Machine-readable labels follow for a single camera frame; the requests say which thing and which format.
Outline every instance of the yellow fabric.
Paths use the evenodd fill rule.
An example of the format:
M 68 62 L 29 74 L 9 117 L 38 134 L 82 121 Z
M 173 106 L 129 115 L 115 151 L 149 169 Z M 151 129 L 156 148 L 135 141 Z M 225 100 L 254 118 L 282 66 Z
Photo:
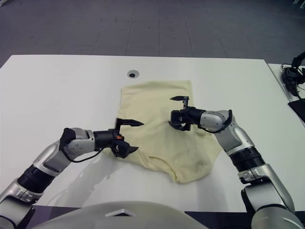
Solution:
M 118 117 L 135 119 L 145 125 L 122 126 L 121 134 L 139 149 L 118 160 L 168 173 L 175 182 L 187 183 L 206 176 L 221 151 L 214 136 L 192 125 L 191 131 L 172 128 L 168 121 L 172 110 L 180 110 L 182 101 L 171 97 L 186 95 L 193 106 L 191 81 L 147 82 L 122 88 Z M 104 154 L 112 156 L 111 150 Z

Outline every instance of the white desk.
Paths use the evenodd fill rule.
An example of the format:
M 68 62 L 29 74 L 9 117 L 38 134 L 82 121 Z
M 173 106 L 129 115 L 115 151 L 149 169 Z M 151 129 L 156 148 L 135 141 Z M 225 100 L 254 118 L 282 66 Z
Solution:
M 140 76 L 128 78 L 131 69 Z M 59 139 L 63 128 L 113 127 L 120 89 L 150 80 L 191 80 L 195 106 L 232 109 L 289 190 L 296 210 L 305 209 L 305 129 L 286 108 L 288 100 L 263 60 L 12 56 L 0 69 L 0 191 Z M 71 164 L 38 204 L 83 207 L 146 200 L 180 210 L 245 211 L 242 188 L 224 152 L 210 175 L 186 185 L 173 183 L 166 174 L 101 155 Z

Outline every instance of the silver robot arm segment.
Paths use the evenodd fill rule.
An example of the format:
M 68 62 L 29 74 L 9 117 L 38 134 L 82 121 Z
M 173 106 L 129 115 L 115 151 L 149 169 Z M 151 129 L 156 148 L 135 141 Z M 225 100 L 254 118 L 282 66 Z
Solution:
M 197 125 L 213 133 L 237 168 L 240 181 L 249 184 L 241 194 L 247 212 L 254 216 L 252 228 L 304 228 L 294 215 L 294 203 L 287 189 L 236 123 L 231 110 L 215 112 L 189 107 L 187 96 L 172 100 L 183 101 L 183 110 L 171 112 L 170 125 L 181 131 Z
M 119 133 L 121 125 L 140 126 L 132 119 L 117 119 L 116 127 L 107 131 L 91 131 L 65 128 L 60 140 L 48 146 L 27 168 L 0 194 L 0 228 L 22 228 L 28 224 L 36 203 L 44 190 L 71 162 L 78 163 L 93 158 L 104 148 L 125 158 L 138 147 L 130 146 Z M 75 160 L 86 153 L 97 153 L 83 160 Z

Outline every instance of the black device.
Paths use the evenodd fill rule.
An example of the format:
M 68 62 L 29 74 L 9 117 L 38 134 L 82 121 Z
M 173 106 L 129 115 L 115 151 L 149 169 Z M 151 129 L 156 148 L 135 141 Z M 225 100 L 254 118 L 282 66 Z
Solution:
M 303 59 L 305 59 L 305 52 L 295 57 L 290 67 L 283 68 L 282 64 L 282 80 L 285 83 L 286 89 L 293 95 L 298 97 L 301 101 L 302 98 L 299 96 L 297 86 L 305 82 L 305 68 L 299 69 Z

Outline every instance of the black cable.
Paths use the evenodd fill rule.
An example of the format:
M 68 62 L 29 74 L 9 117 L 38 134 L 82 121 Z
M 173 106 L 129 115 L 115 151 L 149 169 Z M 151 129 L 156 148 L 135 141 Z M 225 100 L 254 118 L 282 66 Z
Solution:
M 79 161 L 75 161 L 75 160 L 71 159 L 64 149 L 61 149 L 61 151 L 62 151 L 62 153 L 66 156 L 66 158 L 67 158 L 69 161 L 71 161 L 71 162 L 73 162 L 73 163 L 80 163 L 80 162 L 89 160 L 89 159 L 91 159 L 91 158 L 94 158 L 94 157 L 97 156 L 103 149 L 104 149 L 104 148 L 101 148 L 95 155 L 90 156 L 90 157 L 85 158 L 85 159 L 82 159 L 82 160 L 79 160 Z

